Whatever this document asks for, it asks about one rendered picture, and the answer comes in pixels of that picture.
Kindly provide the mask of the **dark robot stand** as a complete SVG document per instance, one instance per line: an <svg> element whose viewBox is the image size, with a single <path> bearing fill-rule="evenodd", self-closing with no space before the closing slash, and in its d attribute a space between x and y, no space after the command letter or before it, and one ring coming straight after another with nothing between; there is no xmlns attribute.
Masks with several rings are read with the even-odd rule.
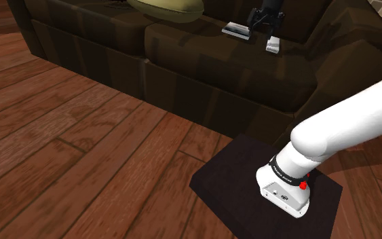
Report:
<svg viewBox="0 0 382 239"><path fill-rule="evenodd" d="M237 239L330 239L342 186L317 169L309 173L309 208L296 219L262 197L256 171L278 152L241 134L203 165L190 188Z"/></svg>

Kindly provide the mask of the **small white remote control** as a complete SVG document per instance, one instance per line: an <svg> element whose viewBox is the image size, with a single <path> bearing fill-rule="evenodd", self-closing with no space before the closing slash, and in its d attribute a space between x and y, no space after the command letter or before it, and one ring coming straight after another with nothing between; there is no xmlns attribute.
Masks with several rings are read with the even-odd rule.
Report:
<svg viewBox="0 0 382 239"><path fill-rule="evenodd" d="M280 38L271 36L266 43L265 50L274 54L278 54L280 51Z"/></svg>

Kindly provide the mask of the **flat silver remote control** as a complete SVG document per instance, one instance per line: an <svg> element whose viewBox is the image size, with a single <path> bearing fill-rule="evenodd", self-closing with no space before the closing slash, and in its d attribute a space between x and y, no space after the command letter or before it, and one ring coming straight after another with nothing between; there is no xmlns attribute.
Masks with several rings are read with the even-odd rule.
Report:
<svg viewBox="0 0 382 239"><path fill-rule="evenodd" d="M250 29L247 26L234 22L229 22L226 26L224 26L222 32L245 40L249 40L251 36Z"/></svg>

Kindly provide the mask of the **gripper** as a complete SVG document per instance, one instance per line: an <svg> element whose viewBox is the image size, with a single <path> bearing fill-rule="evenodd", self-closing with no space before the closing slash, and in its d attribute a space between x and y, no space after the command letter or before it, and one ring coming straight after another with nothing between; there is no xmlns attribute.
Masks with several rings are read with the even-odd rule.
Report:
<svg viewBox="0 0 382 239"><path fill-rule="evenodd" d="M270 16L268 20L269 31L266 39L271 39L284 19L284 12L281 12L283 2L284 0L263 0L261 8L253 8L247 19L249 35L252 34L257 25L264 23L265 15L268 15Z"/></svg>

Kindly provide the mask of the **dark brown sofa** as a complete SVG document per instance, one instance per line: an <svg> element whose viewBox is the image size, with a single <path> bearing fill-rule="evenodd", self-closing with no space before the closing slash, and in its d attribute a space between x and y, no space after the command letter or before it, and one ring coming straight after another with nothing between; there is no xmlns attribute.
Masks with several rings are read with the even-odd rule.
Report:
<svg viewBox="0 0 382 239"><path fill-rule="evenodd" d="M173 23L118 0L7 0L32 54L228 137L283 147L306 118L382 80L382 17L368 0L285 0L266 26L224 34L263 0L203 0Z"/></svg>

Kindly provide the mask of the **olive green cushion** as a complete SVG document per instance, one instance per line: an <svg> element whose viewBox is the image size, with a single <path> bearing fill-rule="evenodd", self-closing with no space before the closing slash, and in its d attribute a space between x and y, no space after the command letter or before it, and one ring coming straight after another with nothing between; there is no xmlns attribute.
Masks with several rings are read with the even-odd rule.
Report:
<svg viewBox="0 0 382 239"><path fill-rule="evenodd" d="M133 8L149 16L175 23L197 20L204 12L202 0L126 0Z"/></svg>

